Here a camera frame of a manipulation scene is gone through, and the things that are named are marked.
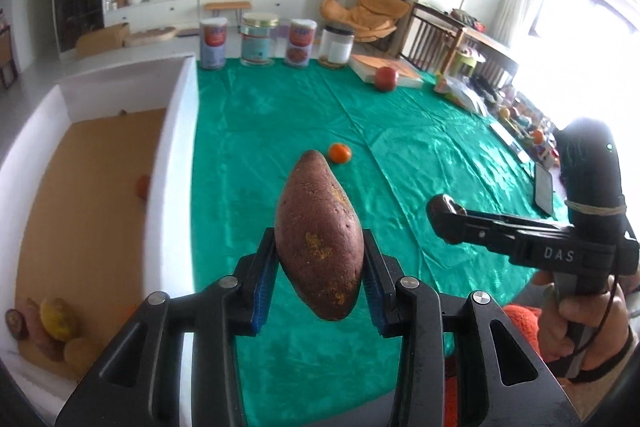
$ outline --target window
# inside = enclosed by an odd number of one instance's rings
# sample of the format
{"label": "window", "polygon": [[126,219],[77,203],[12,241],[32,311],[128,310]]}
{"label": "window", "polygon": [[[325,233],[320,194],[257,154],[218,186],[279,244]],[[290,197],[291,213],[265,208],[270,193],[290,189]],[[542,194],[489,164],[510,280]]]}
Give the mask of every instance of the window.
{"label": "window", "polygon": [[544,0],[513,83],[564,128],[580,116],[613,132],[628,217],[640,227],[640,32],[603,0]]}

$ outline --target wrist strap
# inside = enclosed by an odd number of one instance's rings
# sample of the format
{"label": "wrist strap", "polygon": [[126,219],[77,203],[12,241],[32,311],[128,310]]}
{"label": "wrist strap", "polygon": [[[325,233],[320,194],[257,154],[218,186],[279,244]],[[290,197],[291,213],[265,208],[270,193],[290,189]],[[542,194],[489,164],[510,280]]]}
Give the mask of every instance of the wrist strap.
{"label": "wrist strap", "polygon": [[634,332],[631,330],[631,326],[629,326],[629,334],[626,338],[625,346],[620,349],[620,351],[613,355],[609,360],[601,363],[598,367],[594,369],[590,369],[588,371],[581,371],[578,373],[577,377],[570,378],[569,381],[571,383],[590,383],[596,380],[600,380],[600,378],[604,377],[609,371],[611,371],[614,367],[616,367],[622,360],[626,357],[626,354],[631,349],[631,345],[634,341]]}

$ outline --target green satin cloth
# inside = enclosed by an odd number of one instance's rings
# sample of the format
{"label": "green satin cloth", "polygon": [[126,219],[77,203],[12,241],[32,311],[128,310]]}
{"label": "green satin cloth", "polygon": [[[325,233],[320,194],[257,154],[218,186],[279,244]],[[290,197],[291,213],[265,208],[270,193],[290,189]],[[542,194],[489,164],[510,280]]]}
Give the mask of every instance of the green satin cloth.
{"label": "green satin cloth", "polygon": [[[305,70],[281,60],[267,69],[227,60],[198,70],[200,111],[193,159],[192,237],[196,290],[233,272],[253,253],[287,175],[308,149],[351,147],[333,166],[363,228],[404,272],[438,291],[467,296],[483,289],[513,298],[532,270],[471,245],[436,237],[425,204],[441,192],[475,210],[540,217],[523,166],[473,116],[424,90],[382,94],[348,68]],[[562,215],[559,201],[557,214]],[[396,384],[400,340],[371,324],[364,292],[339,323],[318,319],[278,272],[267,324],[238,338],[244,405],[251,426],[297,426],[351,409]]]}

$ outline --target white cabinet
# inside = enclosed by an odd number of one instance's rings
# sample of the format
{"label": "white cabinet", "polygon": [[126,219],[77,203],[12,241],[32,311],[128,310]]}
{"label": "white cabinet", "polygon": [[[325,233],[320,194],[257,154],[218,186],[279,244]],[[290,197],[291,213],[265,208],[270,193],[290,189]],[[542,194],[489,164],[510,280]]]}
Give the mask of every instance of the white cabinet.
{"label": "white cabinet", "polygon": [[[249,1],[251,11],[275,13],[283,20],[300,19],[305,13],[306,0],[153,0],[105,12],[104,25],[126,22],[132,32],[163,26],[195,28],[200,19],[211,17],[210,12],[204,9],[206,3],[234,1]],[[235,10],[223,11],[221,15],[230,21],[235,20]]]}
{"label": "white cabinet", "polygon": [[302,19],[306,0],[252,0],[253,10],[279,15],[281,19]]}

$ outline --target jar lid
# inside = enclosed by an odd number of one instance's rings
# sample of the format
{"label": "jar lid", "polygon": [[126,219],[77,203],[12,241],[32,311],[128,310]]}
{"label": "jar lid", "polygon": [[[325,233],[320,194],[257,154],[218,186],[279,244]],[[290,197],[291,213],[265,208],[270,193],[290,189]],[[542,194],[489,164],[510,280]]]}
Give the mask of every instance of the jar lid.
{"label": "jar lid", "polygon": [[315,30],[318,27],[318,23],[311,19],[291,19],[291,25],[304,26],[305,28],[311,28]]}
{"label": "jar lid", "polygon": [[224,26],[227,22],[226,17],[212,17],[201,20],[200,24],[205,26]]}
{"label": "jar lid", "polygon": [[254,28],[274,28],[278,25],[278,16],[275,13],[250,12],[242,17],[242,24]]}
{"label": "jar lid", "polygon": [[324,29],[337,35],[345,35],[348,37],[355,35],[355,31],[351,26],[339,22],[330,22],[324,27]]}

